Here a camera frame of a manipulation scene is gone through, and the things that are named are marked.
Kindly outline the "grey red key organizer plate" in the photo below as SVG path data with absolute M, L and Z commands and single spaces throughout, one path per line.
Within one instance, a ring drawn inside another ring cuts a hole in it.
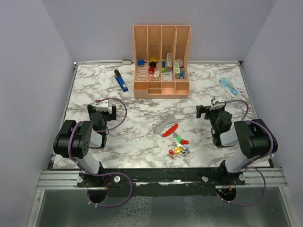
M 174 116 L 169 116 L 164 120 L 158 121 L 152 125 L 152 131 L 163 138 L 172 135 L 177 128 L 178 123 Z

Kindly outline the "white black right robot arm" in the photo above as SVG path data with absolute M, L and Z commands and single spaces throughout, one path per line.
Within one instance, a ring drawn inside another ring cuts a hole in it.
M 277 152 L 278 142 L 262 119 L 232 122 L 232 114 L 225 111 L 226 104 L 196 106 L 196 118 L 205 114 L 211 124 L 213 144 L 217 148 L 239 145 L 239 150 L 220 164 L 217 179 L 228 185 L 234 174 L 248 167 L 252 162 Z

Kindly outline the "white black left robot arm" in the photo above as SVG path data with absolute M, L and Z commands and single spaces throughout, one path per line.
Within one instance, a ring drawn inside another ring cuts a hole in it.
M 77 124 L 75 120 L 65 120 L 53 144 L 55 154 L 70 158 L 90 173 L 88 181 L 95 187 L 104 182 L 104 168 L 97 161 L 91 148 L 104 148 L 107 142 L 109 121 L 116 120 L 116 106 L 104 104 L 87 105 L 89 120 Z

